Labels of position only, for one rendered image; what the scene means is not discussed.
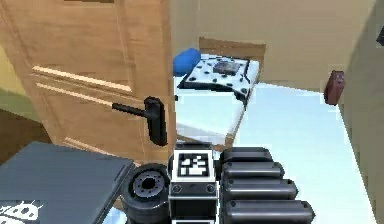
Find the blue pillow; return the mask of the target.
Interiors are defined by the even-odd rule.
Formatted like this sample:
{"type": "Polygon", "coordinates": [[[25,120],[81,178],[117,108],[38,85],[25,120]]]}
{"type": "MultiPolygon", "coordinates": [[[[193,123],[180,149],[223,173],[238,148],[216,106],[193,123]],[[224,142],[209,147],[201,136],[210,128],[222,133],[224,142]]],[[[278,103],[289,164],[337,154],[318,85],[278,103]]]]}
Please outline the blue pillow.
{"type": "Polygon", "coordinates": [[[190,73],[201,60],[201,53],[195,48],[189,48],[173,59],[173,75],[183,76],[190,73]]]}

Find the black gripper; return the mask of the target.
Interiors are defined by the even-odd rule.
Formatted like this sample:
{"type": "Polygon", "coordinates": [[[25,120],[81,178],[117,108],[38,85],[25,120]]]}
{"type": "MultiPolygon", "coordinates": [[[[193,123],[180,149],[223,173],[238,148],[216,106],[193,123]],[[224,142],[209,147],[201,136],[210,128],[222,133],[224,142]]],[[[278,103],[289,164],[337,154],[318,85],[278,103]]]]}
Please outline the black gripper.
{"type": "Polygon", "coordinates": [[[169,185],[164,164],[149,163],[133,169],[120,192],[127,224],[169,224],[169,185]]]}

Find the white bed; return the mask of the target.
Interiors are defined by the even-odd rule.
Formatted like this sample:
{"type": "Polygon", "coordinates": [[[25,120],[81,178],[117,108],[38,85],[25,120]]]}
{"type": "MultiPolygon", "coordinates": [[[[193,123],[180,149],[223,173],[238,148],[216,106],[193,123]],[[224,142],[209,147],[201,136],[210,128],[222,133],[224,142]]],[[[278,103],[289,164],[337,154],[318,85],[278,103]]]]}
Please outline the white bed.
{"type": "Polygon", "coordinates": [[[179,89],[184,76],[174,79],[177,134],[215,145],[230,144],[248,103],[244,105],[231,92],[179,89]]]}

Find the brown wooden room door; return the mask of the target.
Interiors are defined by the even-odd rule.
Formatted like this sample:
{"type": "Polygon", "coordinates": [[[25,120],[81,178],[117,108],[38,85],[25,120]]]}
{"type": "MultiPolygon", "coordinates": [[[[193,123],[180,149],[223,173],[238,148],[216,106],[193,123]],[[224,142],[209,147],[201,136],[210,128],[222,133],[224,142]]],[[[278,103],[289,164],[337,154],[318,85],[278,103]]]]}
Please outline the brown wooden room door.
{"type": "Polygon", "coordinates": [[[0,0],[0,46],[57,145],[167,161],[176,140],[170,0],[0,0]],[[166,146],[144,117],[164,104],[166,146]]]}

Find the dark grey cupboard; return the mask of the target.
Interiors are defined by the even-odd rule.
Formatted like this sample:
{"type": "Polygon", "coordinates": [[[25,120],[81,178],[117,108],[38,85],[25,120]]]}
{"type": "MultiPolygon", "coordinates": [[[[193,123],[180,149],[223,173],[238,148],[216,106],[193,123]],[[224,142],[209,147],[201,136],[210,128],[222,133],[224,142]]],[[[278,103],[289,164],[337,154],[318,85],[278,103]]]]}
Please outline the dark grey cupboard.
{"type": "Polygon", "coordinates": [[[133,161],[32,142],[0,165],[0,224],[124,224],[113,204],[133,161]]]}

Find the dark red box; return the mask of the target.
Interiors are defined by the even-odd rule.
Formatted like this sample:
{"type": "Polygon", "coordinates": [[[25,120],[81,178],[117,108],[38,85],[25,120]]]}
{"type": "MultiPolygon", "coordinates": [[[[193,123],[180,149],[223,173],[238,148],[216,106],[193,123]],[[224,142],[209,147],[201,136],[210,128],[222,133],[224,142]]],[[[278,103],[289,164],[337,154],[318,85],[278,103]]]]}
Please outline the dark red box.
{"type": "Polygon", "coordinates": [[[343,71],[333,70],[324,89],[324,100],[328,105],[336,106],[345,87],[343,71]]]}

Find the brown wooden headboard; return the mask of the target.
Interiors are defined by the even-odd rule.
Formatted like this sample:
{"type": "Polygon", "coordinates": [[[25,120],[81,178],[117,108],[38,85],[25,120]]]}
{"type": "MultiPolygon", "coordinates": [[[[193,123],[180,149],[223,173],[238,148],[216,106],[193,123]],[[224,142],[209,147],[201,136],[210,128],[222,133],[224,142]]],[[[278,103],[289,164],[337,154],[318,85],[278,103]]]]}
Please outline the brown wooden headboard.
{"type": "Polygon", "coordinates": [[[245,58],[263,65],[266,45],[200,37],[199,49],[202,53],[245,58]]]}

